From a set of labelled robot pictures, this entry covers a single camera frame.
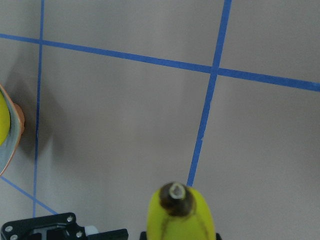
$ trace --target screw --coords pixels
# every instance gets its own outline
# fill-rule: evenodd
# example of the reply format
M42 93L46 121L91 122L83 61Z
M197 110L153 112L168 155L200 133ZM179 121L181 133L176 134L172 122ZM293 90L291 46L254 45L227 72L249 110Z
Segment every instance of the screw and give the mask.
M72 216L68 216L66 220L70 223L70 222L73 221L73 219L74 219L74 218L73 218Z
M76 233L76 237L77 237L77 238L81 238L82 235L83 235L82 231L78 231L78 232Z
M14 229L12 226L7 226L4 230L9 233L12 231L12 229Z
M18 239L18 235L12 235L11 237L10 237L10 240L17 240Z

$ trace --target yellow banana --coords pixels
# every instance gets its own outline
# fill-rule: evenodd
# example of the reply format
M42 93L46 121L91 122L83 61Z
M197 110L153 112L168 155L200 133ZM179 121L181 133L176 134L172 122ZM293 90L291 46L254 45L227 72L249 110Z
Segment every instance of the yellow banana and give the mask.
M0 145L3 144L10 130L10 113L7 102L0 91Z
M204 197L194 188L171 182L151 197L147 240L216 240L214 220Z

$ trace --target grid line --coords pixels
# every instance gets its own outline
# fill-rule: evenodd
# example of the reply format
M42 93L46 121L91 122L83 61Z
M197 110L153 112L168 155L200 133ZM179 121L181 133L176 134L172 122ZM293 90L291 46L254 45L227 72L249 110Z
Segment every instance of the grid line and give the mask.
M15 185L13 182L9 181L7 178L5 178L4 176L0 176L0 179L2 179L4 182L6 182L7 184L9 184L11 187L13 187L14 189L18 190L20 193L22 193L23 195L25 195L26 197L28 197L29 199L35 201L37 204L39 204L41 207L43 207L44 209L48 210L50 213L52 214L58 214L56 211L54 211L53 209L51 209L50 207L48 207L47 205L45 205L44 203L42 203L41 201L39 201L38 199L34 198L31 194L27 193L25 190L23 190L22 188L18 187L17 185Z
M199 126L198 134L196 137L191 166L190 166L189 175L188 175L188 179L187 179L187 183L186 183L188 186L192 186L194 183L194 180L195 180L195 175L196 175L198 161L199 161L200 152L201 152L201 148L202 148L203 138L204 138L206 127L207 127L211 101L213 99L213 95L214 95L214 91L215 91L215 85L216 85L216 80L218 77L221 56L222 56L222 52L223 52L223 48L224 48L224 42L225 42L226 33L227 33L227 26L228 26L228 20L229 20L229 15L230 15L231 3L232 3L232 0L225 0L224 5L223 5L223 9L222 9L220 27L219 27L219 32L218 32L218 38L216 40L216 46L215 46L215 52L214 52L214 57L213 57L213 63L212 63L208 88L207 88L206 95L205 95L204 106L203 106L201 120L200 120L200 126Z
M95 48L95 47L89 47L89 46L82 46L82 45L75 45L70 43L62 43L62 42L56 42L56 41L49 41L49 40L43 40L43 29L44 29L44 5L45 0L41 0L41 17L40 17L40 35L39 39L36 38L29 38L29 37L23 37L23 36L16 36L16 35L9 35L0 33L0 38L2 39L8 39L13 41L20 41L20 42L26 42L26 43L32 43L32 44L38 44L39 45L39 56L38 56L38 79L37 79L37 108L36 108L36 134L35 134L35 155L34 155L34 173L33 173L33 196L6 179L5 177L1 176L0 179L2 179L4 182L8 183L10 186L18 190L23 195L27 196L28 198L33 200L33 217L36 216L36 204L40 205L44 209L48 210L52 214L57 214L54 210L46 206L44 203L40 202L37 199L37 171L38 171L38 148L39 148L39 114L40 114L40 93L41 93L41 78L42 78L42 53L43 53L43 46L50 46L50 47L56 47L56 48L62 48L67 50L73 50L73 51L79 51L79 52L85 52L85 53L91 53L91 54L97 54L97 55L104 55L114 58L120 58L120 59L126 59L131 61L137 61L137 62L143 62L143 63L149 63L154 65L160 65L165 67L171 67L171 68L178 68L183 70L189 70L189 71L195 71L195 72L201 72L201 73L207 73L210 74L207 93L205 97L205 102L203 106L200 126L198 129L198 135L196 139L196 144L194 148L194 153L190 165L190 172L187 180L187 185L192 186L197 170L197 165L200 157L200 151L202 147L203 137L206 130L206 125L208 121L209 116L209 110L211 101L214 94L215 89L215 83L218 76L225 76L225 77L231 77L231 78L237 78L237 79L243 79L243 80L249 80L249 81L255 81L255 82L261 82L261 83L268 83L268 84L274 84L279 86L286 86L291 88L298 88L303 90L310 90L310 91L316 91L320 92L320 83L312 82L312 81L306 81L306 80L298 80L293 78L285 78L285 77L279 77L279 76L272 76L272 75L266 75L266 74L259 74L259 73L252 73L252 72L246 72L246 71L239 71L239 70L232 70L232 69L226 69L226 68L220 68L220 60L223 53L223 45L225 41L226 31L227 31L227 25L229 20L229 14L231 9L232 0L225 0L224 6L222 10L221 15L221 21L220 21L220 28L219 28L219 34L218 39L216 43L214 58L212 66L207 65L200 65L200 64L194 64L194 63L188 63L188 62L182 62L182 61L175 61L175 60L169 60L169 59L161 59L151 56L143 56L138 54L132 54L132 53L126 53L126 52L120 52L120 51L113 51L113 50L107 50L107 49L101 49L101 48Z
M8 35L3 33L0 33L0 39L8 39L8 40L14 40L14 41L20 41L20 42L40 44L39 39L16 36L16 35ZM162 59L157 57L144 56L144 55L132 54L132 53L120 52L120 51L113 51L113 50L102 49L102 48L75 45L70 43L63 43L63 42L56 42L56 41L49 41L49 40L42 40L42 46L50 46L50 47L68 49L73 51L104 55L104 56L109 56L114 58L127 59L127 60L132 60L137 62L161 65L161 66L177 68L177 69L190 70L190 71L201 72L206 74L211 73L211 66L207 66L207 65ZM261 82L266 84L274 84L279 86L320 92L319 82L307 81L302 79L272 76L267 74L253 73L248 71L239 71L239 70L220 68L220 67L218 69L218 75L236 78L236 79L242 79L242 80Z
M38 156L39 156L39 119L40 119L40 95L41 95L41 77L42 77L42 51L43 51L43 34L44 34L44 13L45 0L41 0L41 17L40 17L40 36L39 36L39 59L38 59L38 79L36 94L36 124L35 124L35 150L34 150L34 169L33 169L33 211L32 217L36 217L37 204L37 176L38 176Z

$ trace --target gray surface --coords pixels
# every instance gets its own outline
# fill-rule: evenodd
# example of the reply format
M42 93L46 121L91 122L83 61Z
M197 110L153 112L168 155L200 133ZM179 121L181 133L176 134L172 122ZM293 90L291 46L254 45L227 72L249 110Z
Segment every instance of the gray surface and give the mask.
M188 177L208 75L53 47L43 64L38 199L137 238L159 180Z
M4 0L0 3L0 33L38 39L41 0Z
M223 0L46 1L45 40L211 66Z
M224 239L320 236L319 105L317 92L218 78L194 186Z
M298 3L234 1L220 66L319 82L320 3ZM45 1L43 38L211 65L222 5ZM40 1L8 1L0 13L0 34L39 37ZM38 49L0 38L0 82L26 115L4 176L31 195ZM205 73L44 46L38 200L75 212L80 225L127 228L138 239L152 192L187 181L208 81ZM223 239L318 239L319 93L218 77L211 106L194 186ZM29 198L1 179L0 191L0 225L32 217ZM48 214L37 205L37 216Z
M320 83L318 0L233 1L221 68Z

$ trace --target blue painter's tape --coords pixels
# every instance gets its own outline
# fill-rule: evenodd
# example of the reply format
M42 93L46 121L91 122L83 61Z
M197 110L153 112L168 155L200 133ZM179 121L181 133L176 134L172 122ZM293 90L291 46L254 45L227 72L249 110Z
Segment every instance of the blue painter's tape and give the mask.
M211 72L210 66L193 64L193 63L188 63L183 61L160 59L160 58L151 57L151 56L143 56L143 55L126 53L126 52L112 51L112 50L106 50L101 48L74 45L69 43L47 41L47 40L43 41L43 45L62 48L62 49L69 49L74 51L80 51L85 53L91 53L91 54L104 55L104 56L109 56L114 58L133 60L133 61L138 61L138 62L143 62L148 64L167 66L167 67L172 67L177 69L185 69L185 70L196 71L196 72L207 73L207 74Z
M205 131L207 127L211 101L212 101L214 90L215 90L219 65L220 65L224 42L226 38L231 3L232 3L232 0L225 0L223 5L219 33L218 33L218 38L216 41L215 52L213 57L213 64L210 72L209 84L206 91L200 126L199 126L199 130L198 130L198 134L195 142L193 157L192 157L190 171L189 171L188 180L187 180L188 186L192 186L195 180L203 138L205 136Z
M218 75L237 78L237 79L250 80L250 81L255 81L260 83L275 84L275 85L286 86L291 88L320 92L320 83L318 82L297 80L292 78L271 76L271 75L258 74L258 73L252 73L252 72L246 72L246 71L231 70L226 68L219 68Z
M13 187L14 189L18 190L20 193L22 193L23 195L25 195L26 197L30 198L31 200L34 200L37 204L39 204L41 207L43 207L44 209L48 210L50 213L52 214L58 214L56 211L52 210L50 207L48 207L47 205L43 204L41 201L35 199L32 195L30 195L29 193L27 193L26 191L24 191L23 189L21 189L20 187L18 187L17 185L15 185L13 182L9 181L8 179L6 179L4 176L0 176L0 179L2 179L4 182L6 182L7 184L9 184L11 187Z
M26 43L32 43L32 44L39 44L38 39L23 37L23 36L7 35L7 34L0 33L0 38L10 39L10 40L15 40L15 41L20 41L20 42L26 42Z
M35 123L35 149L34 149L34 169L33 169L33 217L36 217L37 203L37 176L38 176L38 155L39 155L39 119L40 119L40 93L41 93L41 76L42 76L42 51L43 51L43 34L44 34L44 14L45 0L41 0L41 17L40 17L40 38L39 38L39 58L38 58L38 80L36 95L36 123Z

